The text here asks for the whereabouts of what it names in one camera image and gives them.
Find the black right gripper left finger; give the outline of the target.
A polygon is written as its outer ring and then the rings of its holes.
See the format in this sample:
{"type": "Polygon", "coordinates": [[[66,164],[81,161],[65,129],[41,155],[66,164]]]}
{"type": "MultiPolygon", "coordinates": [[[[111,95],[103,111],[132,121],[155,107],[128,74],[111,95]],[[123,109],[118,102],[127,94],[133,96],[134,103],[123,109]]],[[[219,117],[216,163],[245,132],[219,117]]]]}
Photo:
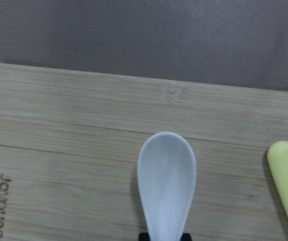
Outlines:
{"type": "Polygon", "coordinates": [[[150,241],[149,234],[147,232],[141,232],[138,234],[138,241],[150,241]]]}

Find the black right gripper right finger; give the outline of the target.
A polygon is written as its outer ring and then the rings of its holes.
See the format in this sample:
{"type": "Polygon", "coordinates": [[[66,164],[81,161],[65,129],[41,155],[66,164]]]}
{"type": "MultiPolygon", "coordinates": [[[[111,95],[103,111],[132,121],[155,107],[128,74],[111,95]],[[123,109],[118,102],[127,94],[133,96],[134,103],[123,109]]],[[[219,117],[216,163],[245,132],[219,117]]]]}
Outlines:
{"type": "Polygon", "coordinates": [[[191,241],[191,235],[189,233],[183,233],[180,241],[191,241]]]}

